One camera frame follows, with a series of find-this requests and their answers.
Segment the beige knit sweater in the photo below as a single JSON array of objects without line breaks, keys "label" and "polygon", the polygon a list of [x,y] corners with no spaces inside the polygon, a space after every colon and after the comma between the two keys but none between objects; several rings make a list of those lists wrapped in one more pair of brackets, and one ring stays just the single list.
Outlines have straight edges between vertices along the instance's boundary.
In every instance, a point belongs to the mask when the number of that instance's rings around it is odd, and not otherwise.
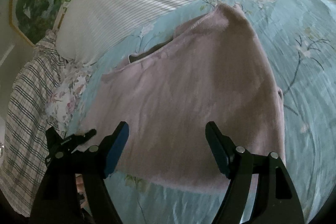
[{"label": "beige knit sweater", "polygon": [[228,186],[206,141],[210,121],[251,153],[285,155],[282,91],[239,6],[216,6],[103,75],[80,129],[95,129],[98,144],[121,121],[129,137],[117,169],[179,190]]}]

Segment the plaid checked blanket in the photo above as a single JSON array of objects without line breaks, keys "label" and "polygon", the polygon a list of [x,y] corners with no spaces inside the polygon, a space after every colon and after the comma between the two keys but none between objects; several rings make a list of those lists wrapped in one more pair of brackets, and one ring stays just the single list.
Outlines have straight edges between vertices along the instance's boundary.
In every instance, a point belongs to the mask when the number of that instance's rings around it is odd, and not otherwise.
[{"label": "plaid checked blanket", "polygon": [[61,81],[66,61],[56,50],[51,30],[40,40],[33,59],[18,73],[12,87],[1,165],[1,191],[11,207],[28,217],[46,171],[48,155],[45,106]]}]

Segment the white floral quilt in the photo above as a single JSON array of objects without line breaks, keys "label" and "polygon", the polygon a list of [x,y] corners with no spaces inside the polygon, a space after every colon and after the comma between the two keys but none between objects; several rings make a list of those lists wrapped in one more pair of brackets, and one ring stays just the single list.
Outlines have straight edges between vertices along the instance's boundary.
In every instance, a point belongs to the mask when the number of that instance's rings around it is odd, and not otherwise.
[{"label": "white floral quilt", "polygon": [[66,63],[60,71],[60,83],[46,103],[45,117],[61,136],[68,130],[92,72],[91,66],[84,66],[74,61]]}]

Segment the light blue floral bedsheet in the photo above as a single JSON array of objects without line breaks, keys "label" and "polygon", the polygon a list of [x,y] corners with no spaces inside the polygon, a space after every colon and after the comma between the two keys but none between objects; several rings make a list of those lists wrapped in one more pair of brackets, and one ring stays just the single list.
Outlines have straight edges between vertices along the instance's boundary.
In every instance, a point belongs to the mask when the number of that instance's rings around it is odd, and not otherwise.
[{"label": "light blue floral bedsheet", "polygon": [[309,222],[335,187],[335,0],[196,0],[168,12],[134,29],[93,65],[68,133],[79,128],[103,73],[220,3],[244,11],[283,91],[286,166]]}]

